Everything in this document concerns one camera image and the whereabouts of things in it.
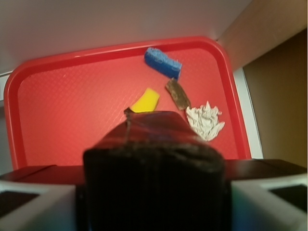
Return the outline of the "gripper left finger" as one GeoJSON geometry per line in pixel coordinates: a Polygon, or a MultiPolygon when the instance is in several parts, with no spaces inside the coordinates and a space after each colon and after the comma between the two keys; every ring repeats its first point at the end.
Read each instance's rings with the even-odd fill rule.
{"type": "Polygon", "coordinates": [[[2,231],[84,230],[82,166],[33,166],[0,177],[2,231]]]}

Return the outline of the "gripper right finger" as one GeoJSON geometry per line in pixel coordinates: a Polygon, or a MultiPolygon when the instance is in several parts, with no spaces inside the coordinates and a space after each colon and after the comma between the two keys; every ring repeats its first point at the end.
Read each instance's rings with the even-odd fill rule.
{"type": "Polygon", "coordinates": [[[225,162],[225,231],[306,231],[307,169],[279,159],[225,162]]]}

